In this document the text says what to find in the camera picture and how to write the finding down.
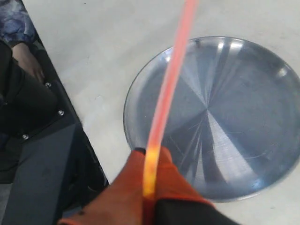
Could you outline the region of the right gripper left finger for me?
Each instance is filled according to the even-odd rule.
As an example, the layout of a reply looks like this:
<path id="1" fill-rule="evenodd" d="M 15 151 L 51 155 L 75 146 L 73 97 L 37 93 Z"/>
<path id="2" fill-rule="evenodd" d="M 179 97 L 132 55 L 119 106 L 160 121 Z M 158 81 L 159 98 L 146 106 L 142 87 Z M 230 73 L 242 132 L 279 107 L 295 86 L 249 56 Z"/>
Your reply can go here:
<path id="1" fill-rule="evenodd" d="M 135 148 L 124 167 L 100 195 L 59 225 L 149 225 L 143 218 L 142 180 L 146 150 Z"/>

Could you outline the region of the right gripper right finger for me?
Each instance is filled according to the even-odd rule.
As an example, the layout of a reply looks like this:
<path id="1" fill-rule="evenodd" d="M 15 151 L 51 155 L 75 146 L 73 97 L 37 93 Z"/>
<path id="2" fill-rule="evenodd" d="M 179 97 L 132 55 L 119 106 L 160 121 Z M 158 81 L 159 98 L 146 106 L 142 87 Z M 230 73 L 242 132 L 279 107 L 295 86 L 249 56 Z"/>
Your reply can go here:
<path id="1" fill-rule="evenodd" d="M 182 177 L 169 150 L 161 148 L 157 167 L 155 225 L 236 225 Z"/>

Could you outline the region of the blue patterned sleeve forearm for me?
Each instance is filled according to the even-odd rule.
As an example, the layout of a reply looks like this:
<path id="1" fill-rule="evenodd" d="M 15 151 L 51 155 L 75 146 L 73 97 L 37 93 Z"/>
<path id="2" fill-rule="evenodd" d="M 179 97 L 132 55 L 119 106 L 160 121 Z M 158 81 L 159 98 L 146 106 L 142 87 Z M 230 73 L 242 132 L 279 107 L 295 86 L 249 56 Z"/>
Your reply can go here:
<path id="1" fill-rule="evenodd" d="M 0 37 L 11 47 L 36 40 L 36 30 L 21 0 L 0 2 Z"/>

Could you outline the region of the bystander bare hand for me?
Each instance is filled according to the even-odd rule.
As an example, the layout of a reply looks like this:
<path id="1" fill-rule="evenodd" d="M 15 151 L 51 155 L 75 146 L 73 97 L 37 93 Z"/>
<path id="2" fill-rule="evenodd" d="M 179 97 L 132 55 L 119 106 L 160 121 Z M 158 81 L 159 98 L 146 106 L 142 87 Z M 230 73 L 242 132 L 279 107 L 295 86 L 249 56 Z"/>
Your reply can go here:
<path id="1" fill-rule="evenodd" d="M 12 53 L 13 58 L 26 73 L 35 77 L 39 82 L 44 83 L 43 70 L 26 44 L 18 43 L 12 48 Z"/>

